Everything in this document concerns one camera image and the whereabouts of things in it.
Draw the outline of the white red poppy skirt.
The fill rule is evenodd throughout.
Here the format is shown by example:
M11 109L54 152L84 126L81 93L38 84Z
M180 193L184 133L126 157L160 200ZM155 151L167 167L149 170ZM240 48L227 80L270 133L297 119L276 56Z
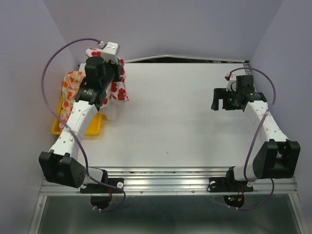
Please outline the white red poppy skirt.
M126 73L123 82L112 81L106 89L106 98L101 105L99 113L106 116L110 121L118 118L123 104L129 100L125 80Z

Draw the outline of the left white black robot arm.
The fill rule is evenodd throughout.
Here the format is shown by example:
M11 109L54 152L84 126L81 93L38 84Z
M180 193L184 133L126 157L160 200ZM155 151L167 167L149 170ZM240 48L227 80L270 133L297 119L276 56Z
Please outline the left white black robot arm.
M47 181L73 188L80 187L89 175L88 165L77 161L84 152L81 141L107 97L107 88L120 78L118 60L105 61L90 57L85 65L85 77L75 96L72 112L59 138L48 152L41 152L39 164Z

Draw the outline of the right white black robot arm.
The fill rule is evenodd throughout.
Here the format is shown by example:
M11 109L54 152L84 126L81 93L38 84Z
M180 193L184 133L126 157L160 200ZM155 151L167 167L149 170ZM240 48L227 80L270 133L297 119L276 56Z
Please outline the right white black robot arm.
M254 157L248 152L244 165L228 170L224 178L226 188L236 190L242 181L293 177L300 145L278 127L264 94L255 91L253 76L227 75L226 81L227 87L214 89L211 109L217 111L222 100L224 110L242 110L256 128L251 145L254 146L256 140L262 143Z

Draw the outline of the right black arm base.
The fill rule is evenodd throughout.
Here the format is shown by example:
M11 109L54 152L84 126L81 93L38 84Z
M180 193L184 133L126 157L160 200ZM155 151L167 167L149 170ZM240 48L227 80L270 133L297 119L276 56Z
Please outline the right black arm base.
M248 187L246 181L228 181L226 177L211 177L207 188L211 193L253 192L253 186Z

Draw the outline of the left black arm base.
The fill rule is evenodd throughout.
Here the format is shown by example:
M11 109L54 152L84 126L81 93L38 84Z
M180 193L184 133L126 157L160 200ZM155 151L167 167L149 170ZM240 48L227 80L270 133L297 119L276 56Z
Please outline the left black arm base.
M124 178L117 177L117 178L108 178L108 184L114 187L121 182L124 183ZM109 188L99 185L99 184L87 184L85 188L80 188L81 194L108 194Z

